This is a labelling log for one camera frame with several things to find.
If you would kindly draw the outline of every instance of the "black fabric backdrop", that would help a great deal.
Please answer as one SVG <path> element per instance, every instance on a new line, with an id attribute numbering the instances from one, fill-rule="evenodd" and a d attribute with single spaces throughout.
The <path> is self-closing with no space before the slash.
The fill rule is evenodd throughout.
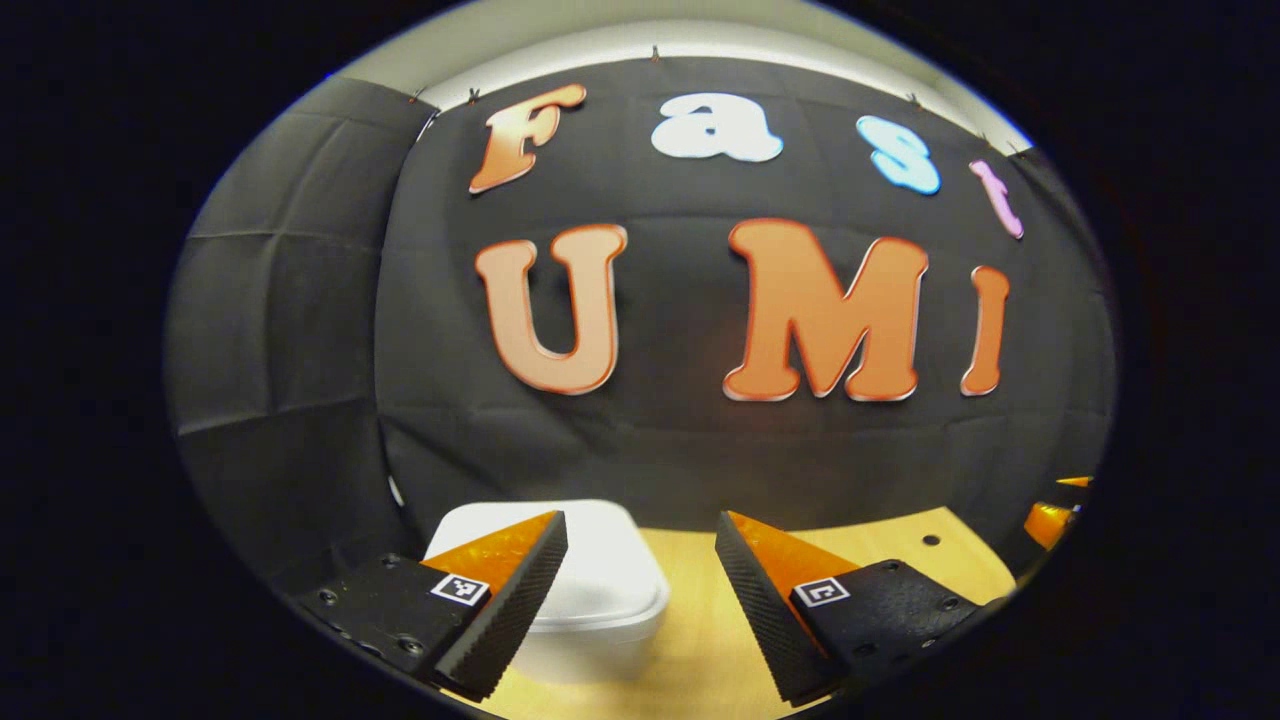
<path id="1" fill-rule="evenodd" d="M 18 347 L 35 352 L 15 366 L 8 488 L 18 712 L 440 714 L 312 632 L 225 548 L 173 452 L 155 352 L 177 241 L 221 172 L 424 5 L 228 4 L 196 22 L 155 3 L 28 10 L 10 237 Z M 1274 351 L 1251 328 L 1271 319 L 1270 119 L 1254 110 L 1276 10 L 859 5 L 1059 160 L 1116 266 L 1126 360 L 1107 482 L 1055 561 L 991 632 L 831 716 L 1268 716 L 1276 557 L 1258 498 L 1275 484 Z M 90 87 L 86 106 L 76 88 Z M 1224 389 L 1197 389 L 1207 373 Z"/>
<path id="2" fill-rule="evenodd" d="M 586 87 L 586 100 L 531 147 L 532 170 L 472 197 L 488 117 L 571 82 Z M 658 108 L 689 92 L 759 102 L 782 154 L 753 164 L 657 151 L 649 136 L 664 119 Z M 864 114 L 925 141 L 942 178 L 934 196 L 881 177 L 855 131 Z M 969 170 L 977 159 L 1009 187 L 1023 241 L 1005 232 Z M 910 398 L 815 398 L 808 386 L 782 402 L 723 395 L 724 374 L 742 360 L 750 290 L 728 233 L 763 217 L 813 228 L 842 283 L 877 237 L 928 252 Z M 582 396 L 540 392 L 494 350 L 475 256 L 508 240 L 538 246 L 535 329 L 548 348 L 567 351 L 567 275 L 548 247 L 593 223 L 628 234 L 613 264 L 617 368 Z M 641 525 L 700 530 L 722 509 L 803 529 L 946 505 L 988 543 L 1016 547 L 1023 519 L 1055 479 L 1093 473 L 1110 425 L 1110 281 L 1044 159 L 1006 159 L 905 99 L 814 72 L 637 59 L 556 73 L 443 113 L 404 160 L 383 256 L 378 413 L 390 470 L 428 532 L 460 503 L 497 500 L 602 497 Z M 1012 287 L 1000 387 L 965 397 L 978 313 L 969 275 L 980 264 Z M 1021 565 L 1015 573 L 1025 569 L 1024 555 L 1004 555 Z"/>
<path id="3" fill-rule="evenodd" d="M 178 260 L 165 327 L 178 446 L 232 546 L 287 592 L 419 543 L 388 492 L 372 316 L 401 161 L 434 111 L 321 83 L 227 172 Z"/>
<path id="4" fill-rule="evenodd" d="M 588 100 L 563 111 L 534 170 L 472 197 L 485 119 L 570 82 Z M 759 102 L 782 154 L 755 164 L 652 147 L 662 102 L 703 91 Z M 1006 159 L 905 99 L 724 59 L 579 68 L 424 131 L 434 111 L 328 81 L 246 149 L 179 259 L 166 328 L 179 447 L 215 521 L 274 587 L 300 592 L 378 552 L 420 552 L 466 502 L 575 497 L 701 530 L 722 509 L 803 529 L 945 505 L 1020 574 L 1039 555 L 1021 529 L 1032 503 L 1101 457 L 1116 393 L 1110 281 L 1038 152 Z M 936 195 L 881 177 L 855 131 L 864 114 L 924 138 Z M 1000 225 L 975 159 L 1007 184 L 1021 241 Z M 813 228 L 844 283 L 877 237 L 928 252 L 911 397 L 723 395 L 750 292 L 728 232 L 760 217 Z M 548 245 L 593 223 L 628 233 L 614 261 L 618 365 L 584 396 L 539 392 L 494 350 L 475 255 L 516 238 L 539 246 L 535 328 L 568 350 L 567 277 Z M 977 265 L 1004 272 L 1011 293 L 1000 387 L 965 397 Z"/>

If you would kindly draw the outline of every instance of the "white container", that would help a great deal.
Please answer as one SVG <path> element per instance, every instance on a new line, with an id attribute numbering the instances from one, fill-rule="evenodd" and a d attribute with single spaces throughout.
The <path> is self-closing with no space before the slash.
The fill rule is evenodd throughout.
<path id="1" fill-rule="evenodd" d="M 671 585 L 625 507 L 604 500 L 475 502 L 440 520 L 426 559 L 552 510 L 564 511 L 568 552 L 511 666 L 545 683 L 639 675 Z"/>

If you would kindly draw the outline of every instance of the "box lid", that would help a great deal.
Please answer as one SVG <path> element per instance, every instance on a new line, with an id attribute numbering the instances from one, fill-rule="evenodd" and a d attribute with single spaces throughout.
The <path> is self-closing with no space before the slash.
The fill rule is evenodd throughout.
<path id="1" fill-rule="evenodd" d="M 604 500 L 463 505 L 440 520 L 425 557 L 550 510 L 564 511 L 568 552 L 530 633 L 631 625 L 666 609 L 671 588 L 635 520 Z"/>

